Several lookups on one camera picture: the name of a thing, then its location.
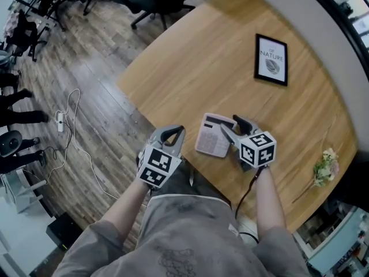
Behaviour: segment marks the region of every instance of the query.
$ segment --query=gray t-shirt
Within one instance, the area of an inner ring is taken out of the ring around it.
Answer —
[[[101,220],[82,233],[53,276],[309,276],[286,229],[271,229],[250,249],[232,226],[234,215],[220,199],[153,197],[134,251],[124,254],[116,228]]]

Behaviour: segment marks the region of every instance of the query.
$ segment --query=person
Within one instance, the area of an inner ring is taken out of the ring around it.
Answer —
[[[14,123],[40,123],[48,122],[48,115],[43,111],[14,112],[8,108],[24,98],[32,98],[33,93],[28,89],[22,89],[12,95],[0,96],[0,127]]]
[[[11,73],[0,74],[0,88],[13,87],[13,92],[17,92],[19,85],[19,75]]]
[[[152,192],[136,249],[123,254],[149,190],[135,179],[101,220],[91,224],[65,254],[53,277],[64,276],[309,276],[286,229],[269,168],[256,180],[259,244],[251,249],[235,231],[236,220],[210,183],[182,162]]]
[[[34,145],[37,145],[40,143],[40,139],[33,138],[31,140],[23,140],[21,143],[21,146],[15,152],[14,154],[24,150],[28,149]],[[22,156],[7,156],[7,157],[1,157],[0,156],[0,174],[9,173],[23,165],[30,164],[34,161],[39,161],[41,166],[44,166],[46,163],[44,152],[43,151],[37,151],[32,154],[26,154]]]

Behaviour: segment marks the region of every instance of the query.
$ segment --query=black cable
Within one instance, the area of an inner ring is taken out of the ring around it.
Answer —
[[[251,236],[256,241],[256,243],[259,244],[258,238],[256,238],[254,235],[247,233],[247,232],[240,232],[240,234]]]
[[[42,151],[46,151],[47,149],[52,149],[52,157],[54,158],[54,160],[58,159],[58,156],[57,156],[58,151],[60,153],[62,153],[62,152],[65,152],[68,149],[69,144],[71,142],[71,138],[73,137],[73,132],[71,131],[71,128],[69,127],[69,125],[66,122],[63,122],[63,123],[69,128],[69,140],[68,140],[67,146],[64,149],[55,149],[52,146],[48,146],[44,150],[42,150]]]
[[[253,179],[251,180],[249,186],[248,186],[248,190],[247,192],[245,193],[245,195],[243,195],[243,197],[241,198],[239,204],[237,205],[237,209],[236,209],[236,214],[235,214],[235,219],[237,219],[237,215],[238,215],[238,210],[240,209],[241,207],[241,204],[243,202],[243,200],[246,198],[246,196],[251,192],[251,188],[253,187],[253,184],[254,182],[257,180],[257,178],[259,177],[261,171],[265,168],[266,166],[262,166],[262,167],[259,167],[257,172],[256,172],[256,175],[253,177]]]

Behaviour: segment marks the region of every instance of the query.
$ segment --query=floor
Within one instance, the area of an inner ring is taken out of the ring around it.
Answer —
[[[205,0],[189,0],[199,5]],[[94,0],[92,11],[82,15],[81,3],[66,4],[62,21],[67,31],[58,27],[46,33],[46,46],[39,48],[37,62],[30,57],[18,59],[17,68],[22,72],[20,89],[33,91],[33,99],[21,100],[14,110],[44,110],[50,115],[47,124],[14,125],[23,138],[40,137],[42,143],[31,149],[47,146],[64,148],[68,128],[58,133],[54,114],[65,110],[67,97],[76,88],[81,90],[76,119],[76,136],[79,145],[89,152],[93,167],[104,190],[118,197],[135,177],[135,156],[153,131],[153,126],[135,109],[127,97],[117,89],[115,82],[126,67],[163,32],[160,18],[147,18],[130,28],[138,16],[119,4]],[[173,14],[168,25],[185,15],[187,11]],[[73,123],[77,93],[70,97],[69,124]],[[47,165],[38,163],[27,166],[40,179],[47,179],[53,168],[63,163],[58,152],[57,160],[52,150],[47,151]],[[99,220],[115,199],[103,193],[96,182],[90,161],[73,142],[67,152],[65,167],[55,170],[49,184],[41,194],[48,208],[56,215],[67,211],[82,227]],[[126,250],[135,247],[141,224],[141,212],[125,243]]]

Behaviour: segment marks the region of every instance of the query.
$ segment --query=desk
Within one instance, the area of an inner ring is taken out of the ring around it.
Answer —
[[[255,80],[255,34],[288,45],[288,86]],[[323,203],[356,150],[356,137],[333,80],[307,43],[263,0],[209,0],[157,38],[127,68],[121,90],[154,126],[182,124],[182,154],[237,204],[254,172],[234,158],[216,159],[194,149],[205,112],[255,120],[276,138],[271,164],[287,225],[295,231]],[[332,147],[340,156],[337,178],[310,184],[314,163]],[[255,219],[255,193],[241,211]]]

